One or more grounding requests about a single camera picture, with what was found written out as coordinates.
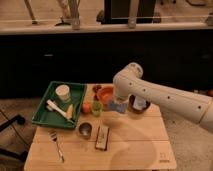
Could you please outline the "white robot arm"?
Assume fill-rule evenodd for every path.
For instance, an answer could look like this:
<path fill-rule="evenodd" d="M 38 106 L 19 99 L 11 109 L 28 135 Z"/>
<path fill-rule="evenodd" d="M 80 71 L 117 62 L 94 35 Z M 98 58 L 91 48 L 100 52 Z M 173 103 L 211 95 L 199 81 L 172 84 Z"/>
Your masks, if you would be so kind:
<path fill-rule="evenodd" d="M 213 133 L 213 98 L 142 79 L 143 69 L 135 62 L 126 65 L 113 77 L 114 98 L 125 101 L 129 95 L 180 114 Z"/>

